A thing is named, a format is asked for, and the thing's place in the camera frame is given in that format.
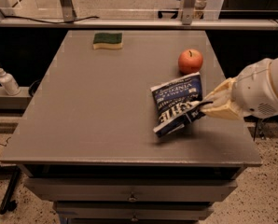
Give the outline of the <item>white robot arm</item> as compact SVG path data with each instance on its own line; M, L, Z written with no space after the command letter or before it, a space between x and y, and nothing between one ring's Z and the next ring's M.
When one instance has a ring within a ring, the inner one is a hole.
M278 116L278 58L246 66L237 77L220 83L204 99L201 112L219 119Z

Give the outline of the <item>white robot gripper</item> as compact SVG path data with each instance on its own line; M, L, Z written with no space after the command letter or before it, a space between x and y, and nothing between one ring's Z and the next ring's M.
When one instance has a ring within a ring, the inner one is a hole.
M235 79L224 80L192 107L217 119L242 119L243 112L260 119L278 116L278 58L246 66Z

